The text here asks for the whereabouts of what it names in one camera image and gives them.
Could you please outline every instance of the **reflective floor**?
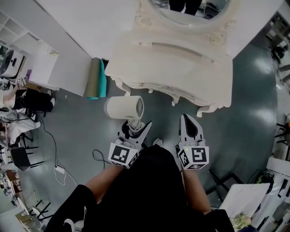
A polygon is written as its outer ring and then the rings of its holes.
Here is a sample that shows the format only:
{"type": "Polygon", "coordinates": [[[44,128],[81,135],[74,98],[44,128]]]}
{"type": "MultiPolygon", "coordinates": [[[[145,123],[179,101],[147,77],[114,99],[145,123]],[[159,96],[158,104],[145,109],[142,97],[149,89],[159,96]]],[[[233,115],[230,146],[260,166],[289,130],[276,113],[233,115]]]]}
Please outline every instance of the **reflective floor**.
{"type": "MultiPolygon", "coordinates": [[[[197,118],[210,150],[210,163],[199,172],[205,189],[214,184],[209,168],[219,177],[234,172],[247,183],[257,169],[266,167],[273,147],[277,95],[266,39],[257,38],[233,63],[231,107],[197,118]]],[[[93,159],[92,150],[98,149],[107,157],[119,122],[106,117],[103,110],[106,99],[91,101],[65,90],[55,94],[56,105],[44,118],[45,128],[56,140],[58,162],[78,184],[85,184],[103,169],[103,163],[93,159]]],[[[179,141],[179,118],[184,113],[196,118],[198,106],[181,99],[173,107],[171,97],[160,92],[149,94],[147,90],[132,90],[132,94],[143,97],[145,112],[142,121],[153,121],[146,144],[162,138],[164,147],[176,156],[174,146],[179,141]]],[[[123,92],[109,80],[108,96],[119,95],[123,92]]],[[[54,143],[43,126],[34,131],[35,144],[39,148],[30,159],[35,162],[45,160],[45,163],[21,173],[21,183],[25,194],[34,189],[38,196],[49,200],[52,203],[50,211],[54,212],[74,190],[75,184],[69,176],[65,186],[55,179],[54,143]]],[[[218,207],[220,202],[215,193],[210,199],[212,206],[218,207]]]]}

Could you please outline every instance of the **white vanity table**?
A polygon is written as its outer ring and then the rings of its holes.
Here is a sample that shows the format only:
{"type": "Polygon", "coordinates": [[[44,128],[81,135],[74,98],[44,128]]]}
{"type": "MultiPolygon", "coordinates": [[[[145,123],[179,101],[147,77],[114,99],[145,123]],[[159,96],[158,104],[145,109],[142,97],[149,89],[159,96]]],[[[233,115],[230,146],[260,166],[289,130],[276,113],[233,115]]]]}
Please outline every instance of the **white vanity table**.
{"type": "Polygon", "coordinates": [[[106,75],[129,96],[130,88],[147,88],[201,106],[203,112],[229,107],[232,57],[226,54],[227,31],[234,25],[239,0],[228,0],[211,20],[140,0],[132,30],[118,39],[106,75]]]}

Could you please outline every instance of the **black shirt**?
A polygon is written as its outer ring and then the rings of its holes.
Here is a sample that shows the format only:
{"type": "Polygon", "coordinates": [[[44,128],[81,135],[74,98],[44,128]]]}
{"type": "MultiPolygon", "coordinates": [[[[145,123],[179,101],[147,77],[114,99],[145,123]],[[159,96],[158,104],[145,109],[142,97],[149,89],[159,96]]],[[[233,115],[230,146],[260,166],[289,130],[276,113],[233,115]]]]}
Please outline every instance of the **black shirt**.
{"type": "Polygon", "coordinates": [[[65,219],[74,223],[84,218],[83,232],[99,230],[178,229],[205,232],[234,232],[224,210],[204,215],[187,205],[181,173],[170,152],[153,146],[144,149],[130,169],[115,179],[102,202],[83,185],[50,220],[46,231],[71,231],[65,219]]]}

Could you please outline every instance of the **rolled yoga mat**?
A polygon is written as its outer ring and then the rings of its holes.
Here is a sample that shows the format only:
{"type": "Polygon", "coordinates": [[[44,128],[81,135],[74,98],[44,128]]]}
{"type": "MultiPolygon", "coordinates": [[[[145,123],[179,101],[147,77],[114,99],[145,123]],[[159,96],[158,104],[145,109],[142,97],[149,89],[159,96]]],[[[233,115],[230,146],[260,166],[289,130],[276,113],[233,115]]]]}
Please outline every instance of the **rolled yoga mat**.
{"type": "Polygon", "coordinates": [[[90,67],[85,96],[91,100],[105,97],[106,86],[104,63],[102,60],[94,58],[90,67]]]}

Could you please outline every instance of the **forearm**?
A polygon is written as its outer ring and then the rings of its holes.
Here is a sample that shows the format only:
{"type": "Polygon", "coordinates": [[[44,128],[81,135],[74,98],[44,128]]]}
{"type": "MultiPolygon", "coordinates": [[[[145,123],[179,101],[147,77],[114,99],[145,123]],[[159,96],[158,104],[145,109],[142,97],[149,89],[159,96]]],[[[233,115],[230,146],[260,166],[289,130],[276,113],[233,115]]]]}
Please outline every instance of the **forearm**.
{"type": "Polygon", "coordinates": [[[110,185],[122,170],[122,167],[111,164],[105,170],[100,172],[97,176],[86,183],[86,186],[94,193],[97,202],[102,199],[110,185]]]}
{"type": "Polygon", "coordinates": [[[9,101],[13,98],[13,96],[16,94],[16,91],[18,90],[18,86],[16,85],[9,94],[4,95],[3,101],[9,101]]]}
{"type": "Polygon", "coordinates": [[[211,212],[208,197],[194,170],[183,170],[184,186],[189,205],[207,214],[211,212]]]}

